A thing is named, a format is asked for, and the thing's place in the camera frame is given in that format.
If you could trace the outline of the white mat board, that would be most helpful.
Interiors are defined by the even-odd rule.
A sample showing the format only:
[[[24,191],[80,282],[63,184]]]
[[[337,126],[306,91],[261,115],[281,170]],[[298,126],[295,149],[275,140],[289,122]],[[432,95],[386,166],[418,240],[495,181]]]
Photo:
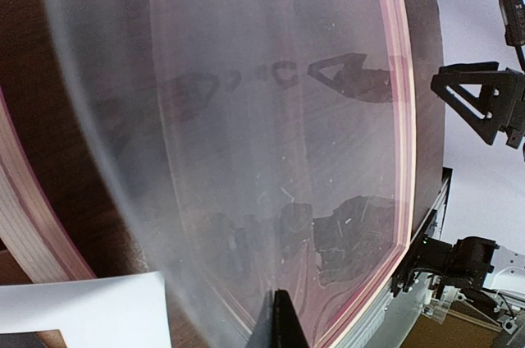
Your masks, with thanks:
[[[159,272],[1,287],[1,333],[58,330],[69,347],[170,347]]]

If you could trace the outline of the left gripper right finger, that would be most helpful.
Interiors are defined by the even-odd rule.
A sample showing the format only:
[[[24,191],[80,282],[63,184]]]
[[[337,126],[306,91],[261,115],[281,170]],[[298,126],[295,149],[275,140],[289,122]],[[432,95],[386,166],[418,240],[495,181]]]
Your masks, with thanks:
[[[285,290],[278,290],[274,294],[273,347],[309,348],[290,295]]]

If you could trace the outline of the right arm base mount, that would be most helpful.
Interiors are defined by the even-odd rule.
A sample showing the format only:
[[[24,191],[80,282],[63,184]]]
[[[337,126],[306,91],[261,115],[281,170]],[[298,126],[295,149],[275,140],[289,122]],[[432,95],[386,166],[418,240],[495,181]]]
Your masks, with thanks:
[[[439,291],[446,286],[479,291],[487,275],[495,270],[491,261],[499,248],[495,241],[475,236],[458,240],[454,245],[421,236],[393,273],[390,292],[394,296],[408,292],[424,272],[441,278]]]

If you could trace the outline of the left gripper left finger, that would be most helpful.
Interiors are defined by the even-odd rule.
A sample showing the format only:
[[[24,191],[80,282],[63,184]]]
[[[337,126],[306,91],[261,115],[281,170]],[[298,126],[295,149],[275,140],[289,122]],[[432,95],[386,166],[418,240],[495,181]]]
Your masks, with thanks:
[[[272,318],[275,291],[268,291],[246,344],[246,348],[270,348],[272,346]]]

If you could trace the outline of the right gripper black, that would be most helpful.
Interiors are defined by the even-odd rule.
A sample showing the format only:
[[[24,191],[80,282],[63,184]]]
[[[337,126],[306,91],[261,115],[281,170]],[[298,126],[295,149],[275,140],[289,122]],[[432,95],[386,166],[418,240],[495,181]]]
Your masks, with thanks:
[[[501,70],[498,62],[460,63],[439,68],[431,90],[458,113],[488,145],[498,133],[519,149],[524,138],[524,74]]]

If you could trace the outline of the dalmatian dog photo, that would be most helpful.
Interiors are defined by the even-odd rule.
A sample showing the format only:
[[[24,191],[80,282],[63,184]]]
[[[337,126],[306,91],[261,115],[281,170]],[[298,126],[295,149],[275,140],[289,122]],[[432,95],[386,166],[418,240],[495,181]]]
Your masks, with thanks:
[[[2,348],[67,348],[59,330],[1,334]]]

